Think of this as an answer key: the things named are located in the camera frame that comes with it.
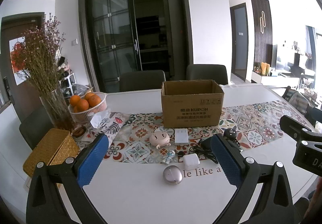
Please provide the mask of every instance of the potted plant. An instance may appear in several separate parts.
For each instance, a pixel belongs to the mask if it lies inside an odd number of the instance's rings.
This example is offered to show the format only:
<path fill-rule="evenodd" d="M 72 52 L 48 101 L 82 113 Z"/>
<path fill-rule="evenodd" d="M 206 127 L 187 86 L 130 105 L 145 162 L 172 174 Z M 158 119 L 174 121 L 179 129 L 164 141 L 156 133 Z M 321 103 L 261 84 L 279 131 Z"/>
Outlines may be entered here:
<path fill-rule="evenodd" d="M 28 80 L 38 91 L 52 123 L 56 128 L 72 130 L 73 119 L 62 95 L 58 69 L 64 33 L 60 36 L 56 16 L 49 14 L 43 27 L 31 27 L 22 33 L 24 41 L 16 47 L 12 62 L 21 70 L 19 76 Z"/>

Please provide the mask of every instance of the pink toy figure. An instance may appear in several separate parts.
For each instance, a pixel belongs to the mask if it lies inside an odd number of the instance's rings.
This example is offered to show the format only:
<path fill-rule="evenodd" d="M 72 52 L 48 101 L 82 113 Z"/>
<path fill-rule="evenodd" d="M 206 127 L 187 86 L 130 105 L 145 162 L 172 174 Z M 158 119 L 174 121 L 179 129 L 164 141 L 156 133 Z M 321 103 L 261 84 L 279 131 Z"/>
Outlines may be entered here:
<path fill-rule="evenodd" d="M 170 137 L 166 132 L 156 131 L 150 137 L 151 145 L 155 146 L 157 149 L 162 146 L 170 146 Z"/>

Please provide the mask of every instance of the orange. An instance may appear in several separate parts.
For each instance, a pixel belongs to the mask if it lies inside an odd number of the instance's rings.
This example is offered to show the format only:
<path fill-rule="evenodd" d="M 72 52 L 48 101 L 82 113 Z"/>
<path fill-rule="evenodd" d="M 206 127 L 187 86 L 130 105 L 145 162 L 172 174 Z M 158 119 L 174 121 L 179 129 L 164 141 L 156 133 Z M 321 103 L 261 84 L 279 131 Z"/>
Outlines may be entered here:
<path fill-rule="evenodd" d="M 78 112 L 86 111 L 89 107 L 87 100 L 80 100 L 77 103 L 77 110 Z"/>
<path fill-rule="evenodd" d="M 72 105 L 73 107 L 75 107 L 75 106 L 76 106 L 76 104 L 80 101 L 80 99 L 81 99 L 81 97 L 80 97 L 80 96 L 78 96 L 78 95 L 73 95 L 73 96 L 71 96 L 71 97 L 70 97 L 70 99 L 69 99 L 69 103 L 70 103 L 70 105 Z"/>
<path fill-rule="evenodd" d="M 89 99 L 88 99 L 88 103 L 91 107 L 95 107 L 96 105 L 98 105 L 101 102 L 101 98 L 94 94 L 92 95 Z"/>
<path fill-rule="evenodd" d="M 88 92 L 88 93 L 86 93 L 86 94 L 85 94 L 84 99 L 88 101 L 88 99 L 89 99 L 91 96 L 93 96 L 93 95 L 95 95 L 95 94 L 94 94 L 94 93 L 92 93 L 92 92 Z"/>

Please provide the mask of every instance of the wooden slat wall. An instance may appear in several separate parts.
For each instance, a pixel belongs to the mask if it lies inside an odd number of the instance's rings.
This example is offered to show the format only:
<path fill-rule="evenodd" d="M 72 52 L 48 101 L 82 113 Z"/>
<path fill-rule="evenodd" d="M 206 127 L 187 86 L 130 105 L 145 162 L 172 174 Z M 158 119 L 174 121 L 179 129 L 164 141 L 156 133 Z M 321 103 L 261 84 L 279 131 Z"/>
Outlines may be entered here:
<path fill-rule="evenodd" d="M 270 13 L 269 0 L 252 0 L 254 27 L 255 27 L 255 54 L 254 66 L 260 66 L 261 62 L 271 65 L 273 50 L 272 16 Z M 266 27 L 264 34 L 260 32 L 260 17 L 264 11 Z"/>

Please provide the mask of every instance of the dining table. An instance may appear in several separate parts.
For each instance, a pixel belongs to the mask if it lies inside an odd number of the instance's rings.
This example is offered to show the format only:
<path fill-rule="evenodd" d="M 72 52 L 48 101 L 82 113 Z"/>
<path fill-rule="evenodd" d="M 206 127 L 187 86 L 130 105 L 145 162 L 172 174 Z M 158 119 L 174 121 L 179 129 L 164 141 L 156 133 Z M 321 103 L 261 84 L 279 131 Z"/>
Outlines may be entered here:
<path fill-rule="evenodd" d="M 286 114 L 312 131 L 313 126 L 287 101 L 262 84 L 225 85 L 222 89 L 224 99 L 219 125 L 191 128 L 190 141 L 193 143 L 200 137 L 223 132 L 225 127 L 235 127 L 243 157 L 252 157 L 260 164 L 273 165 L 276 161 L 284 164 L 295 203 L 317 176 L 293 164 L 296 141 L 281 131 L 279 118 Z M 166 165 L 158 161 L 162 149 L 156 151 L 149 147 L 148 139 L 143 140 L 142 136 L 149 136 L 145 129 L 152 129 L 153 124 L 162 127 L 161 90 L 110 93 L 106 101 L 112 112 L 135 116 L 132 124 L 127 125 L 128 130 L 122 132 L 123 137 L 118 135 L 125 126 L 116 136 L 113 147 L 110 146 L 112 152 L 104 157 L 90 184 L 83 187 L 106 222 L 213 223 L 236 191 L 236 187 L 229 184 L 220 164 L 203 159 L 200 160 L 200 167 L 188 174 L 183 163 L 174 160 L 171 164 L 181 169 L 183 180 L 179 185 L 169 185 L 162 176 Z M 117 146 L 120 156 L 113 158 L 113 154 L 117 154 Z M 257 184 L 240 222 L 251 215 L 261 187 L 262 184 Z M 71 219 L 81 223 L 63 185 L 59 191 Z"/>

